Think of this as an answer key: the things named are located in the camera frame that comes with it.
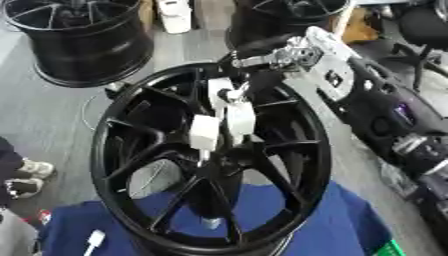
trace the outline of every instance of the office chair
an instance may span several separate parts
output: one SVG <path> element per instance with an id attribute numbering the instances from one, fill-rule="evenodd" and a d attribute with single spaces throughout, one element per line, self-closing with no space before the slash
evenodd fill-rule
<path id="1" fill-rule="evenodd" d="M 448 50 L 448 22 L 439 17 L 434 8 L 419 6 L 410 9 L 400 18 L 399 28 L 408 43 L 423 46 L 423 51 L 417 53 L 409 46 L 396 43 L 392 54 L 402 53 L 404 56 L 391 56 L 385 60 L 414 67 L 414 90 L 420 90 L 422 73 L 425 69 L 448 78 L 448 70 L 440 66 L 441 55 L 432 54 L 432 50 Z"/>

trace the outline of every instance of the gray floor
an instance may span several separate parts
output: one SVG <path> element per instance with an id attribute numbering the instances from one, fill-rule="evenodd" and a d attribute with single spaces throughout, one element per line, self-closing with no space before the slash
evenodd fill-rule
<path id="1" fill-rule="evenodd" d="M 232 1 L 198 2 L 204 29 L 182 35 L 156 32 L 156 49 L 151 63 L 131 80 L 186 62 L 216 60 L 226 52 L 224 30 L 232 13 Z M 377 54 L 387 54 L 387 47 L 378 47 L 380 52 Z M 51 209 L 95 199 L 88 166 L 92 132 L 82 124 L 80 109 L 86 100 L 98 95 L 87 113 L 89 122 L 95 124 L 109 101 L 100 88 L 65 89 L 42 81 L 32 71 L 26 40 L 18 39 L 15 33 L 0 29 L 0 49 L 0 63 L 6 60 L 0 66 L 0 135 L 9 139 L 22 154 L 53 162 L 59 169 L 59 174 L 42 194 L 16 202 L 13 209 L 22 215 L 30 215 L 41 208 Z M 404 79 L 409 79 L 408 71 L 400 70 L 400 73 Z M 437 77 L 426 78 L 436 81 L 431 83 L 431 88 L 445 83 Z M 350 129 L 323 105 L 313 86 L 300 81 L 289 81 L 289 84 L 304 95 L 327 127 L 334 153 L 333 178 L 371 202 L 408 256 L 443 255 L 414 207 L 382 184 L 373 157 L 360 149 L 352 139 Z M 432 94 L 440 98 L 440 93 Z"/>

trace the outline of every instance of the blue cloth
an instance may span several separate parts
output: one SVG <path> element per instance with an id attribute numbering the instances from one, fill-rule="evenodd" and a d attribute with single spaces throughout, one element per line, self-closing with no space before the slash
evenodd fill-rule
<path id="1" fill-rule="evenodd" d="M 163 192 L 138 203 L 147 214 L 155 215 L 171 196 Z M 277 188 L 244 185 L 234 213 L 243 230 L 250 230 L 273 217 L 282 207 L 282 195 Z M 226 232 L 225 225 L 217 230 L 203 228 L 188 207 L 179 210 L 171 225 L 176 231 L 196 236 L 223 236 Z M 83 255 L 95 229 L 106 233 L 106 240 L 95 250 L 95 256 L 137 255 L 128 234 L 104 206 L 100 202 L 85 202 L 53 211 L 50 223 L 40 232 L 44 256 Z M 283 255 L 372 255 L 390 240 L 390 232 L 370 205 L 332 182 L 319 207 L 296 232 Z"/>

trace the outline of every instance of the red object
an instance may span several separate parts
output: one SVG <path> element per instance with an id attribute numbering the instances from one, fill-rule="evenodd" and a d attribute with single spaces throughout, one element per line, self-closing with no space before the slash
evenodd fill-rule
<path id="1" fill-rule="evenodd" d="M 51 212 L 48 210 L 40 210 L 37 218 L 43 225 L 47 225 L 47 223 L 51 220 Z"/>

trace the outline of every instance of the white shoe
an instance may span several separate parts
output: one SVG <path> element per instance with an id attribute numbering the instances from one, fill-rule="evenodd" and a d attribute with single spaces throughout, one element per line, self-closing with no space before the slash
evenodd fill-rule
<path id="1" fill-rule="evenodd" d="M 13 199 L 30 198 L 37 195 L 44 186 L 40 179 L 12 179 L 5 181 L 6 190 Z"/>
<path id="2" fill-rule="evenodd" d="M 46 179 L 54 172 L 54 165 L 46 162 L 34 162 L 28 158 L 23 158 L 23 166 L 18 170 L 27 172 L 32 178 Z"/>

